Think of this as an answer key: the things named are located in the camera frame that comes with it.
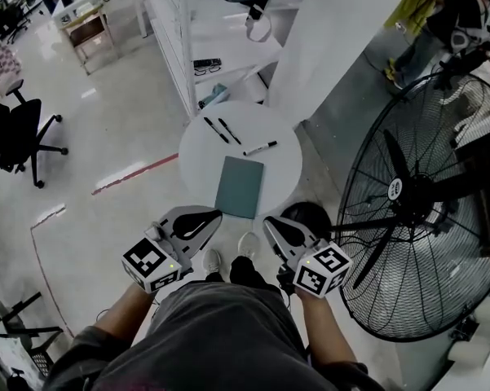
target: gray t-shirt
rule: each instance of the gray t-shirt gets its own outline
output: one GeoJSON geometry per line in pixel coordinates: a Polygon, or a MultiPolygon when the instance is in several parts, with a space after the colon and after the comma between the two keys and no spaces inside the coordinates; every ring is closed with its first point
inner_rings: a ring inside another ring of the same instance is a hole
{"type": "Polygon", "coordinates": [[[189,283],[163,300],[146,338],[131,348],[86,328],[53,366],[44,389],[381,389],[366,373],[353,363],[312,368],[276,292],[189,283]]]}

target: floor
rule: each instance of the floor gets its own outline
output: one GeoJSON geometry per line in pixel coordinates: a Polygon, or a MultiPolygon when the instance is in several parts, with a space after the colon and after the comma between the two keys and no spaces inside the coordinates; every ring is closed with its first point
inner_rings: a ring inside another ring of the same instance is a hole
{"type": "MultiPolygon", "coordinates": [[[[401,54],[412,37],[396,29],[381,29],[333,88],[316,113],[303,122],[303,127],[320,157],[329,169],[334,186],[341,194],[372,123],[397,93],[382,75],[389,57],[401,54]]],[[[434,59],[426,70],[436,65],[434,59]]],[[[489,78],[489,67],[479,69],[483,79],[489,78]]],[[[427,340],[396,344],[402,384],[406,389],[426,390],[444,371],[452,341],[445,332],[427,340]]]]}
{"type": "MultiPolygon", "coordinates": [[[[181,180],[177,161],[188,118],[159,46],[154,36],[139,36],[130,6],[122,0],[113,3],[107,8],[108,21],[123,57],[115,61],[106,42],[95,42],[86,48],[89,55],[99,54],[90,63],[90,76],[47,15],[33,15],[29,31],[13,47],[23,64],[24,97],[42,100],[42,121],[52,114],[64,117],[61,125],[51,127],[44,143],[66,146],[69,155],[38,156],[38,175],[46,182],[43,190],[33,186],[30,166],[24,174],[0,171],[0,299],[13,305],[36,291],[42,293],[43,299],[29,307],[23,319],[30,327],[60,325],[65,330],[51,349],[54,358],[130,284],[121,254],[163,213],[196,202],[181,180]]],[[[12,97],[3,102],[17,104],[12,97]]],[[[286,204],[315,201],[334,219],[341,174],[332,181],[305,129],[297,133],[303,173],[286,204]]],[[[339,152],[353,152],[354,142],[339,152]]],[[[275,283],[280,261],[267,246],[261,221],[262,217],[254,222],[225,217],[207,247],[218,249],[227,267],[236,255],[237,240],[254,230],[262,239],[256,267],[275,283]]],[[[195,256],[195,273],[184,282],[203,277],[201,258],[201,253],[195,256]]],[[[160,291],[157,300],[180,285],[160,291]]],[[[353,323],[337,292],[329,301],[371,375],[388,389],[402,385],[395,345],[353,323]]],[[[295,297],[291,309],[307,342],[295,297]]],[[[144,337],[151,313],[138,340],[144,337]]]]}

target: black pen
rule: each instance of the black pen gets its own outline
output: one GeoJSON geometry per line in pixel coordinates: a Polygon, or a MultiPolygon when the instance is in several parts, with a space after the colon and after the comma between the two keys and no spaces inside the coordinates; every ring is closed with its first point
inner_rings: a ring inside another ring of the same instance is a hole
{"type": "Polygon", "coordinates": [[[219,119],[219,123],[221,123],[223,125],[223,127],[227,130],[227,132],[230,134],[230,136],[232,136],[234,138],[234,140],[241,145],[241,142],[239,142],[239,139],[236,138],[236,136],[232,133],[232,131],[227,126],[227,124],[225,123],[225,121],[223,119],[219,119]]]}
{"type": "Polygon", "coordinates": [[[219,130],[218,130],[218,129],[217,129],[215,126],[214,126],[214,123],[212,123],[212,121],[211,121],[210,119],[207,119],[206,117],[203,117],[203,119],[205,119],[206,123],[208,123],[208,125],[209,125],[209,126],[212,128],[212,129],[214,129],[214,132],[215,132],[216,134],[218,134],[218,135],[219,135],[219,137],[220,137],[222,140],[224,140],[226,143],[230,143],[230,142],[228,142],[227,137],[226,137],[224,134],[222,134],[221,132],[219,132],[219,130]]]}

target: fan grille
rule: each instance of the fan grille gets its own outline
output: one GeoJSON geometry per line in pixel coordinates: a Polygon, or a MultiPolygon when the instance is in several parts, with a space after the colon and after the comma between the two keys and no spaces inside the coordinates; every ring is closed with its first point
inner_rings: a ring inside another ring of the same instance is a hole
{"type": "MultiPolygon", "coordinates": [[[[465,76],[452,79],[452,90],[441,90],[435,88],[438,81],[439,75],[424,77],[377,119],[350,172],[339,225],[394,216],[387,191],[395,170],[384,130],[395,137],[412,174],[436,182],[466,171],[450,145],[453,129],[473,112],[490,114],[490,86],[465,76]]],[[[462,132],[472,125],[470,121],[462,132]]],[[[337,238],[354,262],[342,298],[366,331],[394,341],[433,336],[465,317],[489,293],[490,257],[480,255],[482,222],[474,196],[431,205],[426,222],[440,220],[444,231],[436,235],[424,226],[397,226],[358,288],[353,284],[385,229],[343,232],[337,238]]]]}

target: white sneaker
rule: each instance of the white sneaker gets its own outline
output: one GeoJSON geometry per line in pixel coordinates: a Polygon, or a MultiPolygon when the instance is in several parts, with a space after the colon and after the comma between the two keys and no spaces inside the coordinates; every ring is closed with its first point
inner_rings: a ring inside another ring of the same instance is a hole
{"type": "Polygon", "coordinates": [[[248,257],[250,260],[254,259],[255,253],[259,250],[259,237],[252,231],[247,231],[239,239],[237,244],[237,256],[248,257]]]}
{"type": "Polygon", "coordinates": [[[220,266],[221,257],[219,256],[219,252],[215,249],[205,251],[205,255],[203,256],[203,269],[205,270],[205,273],[208,275],[219,272],[220,266]]]}

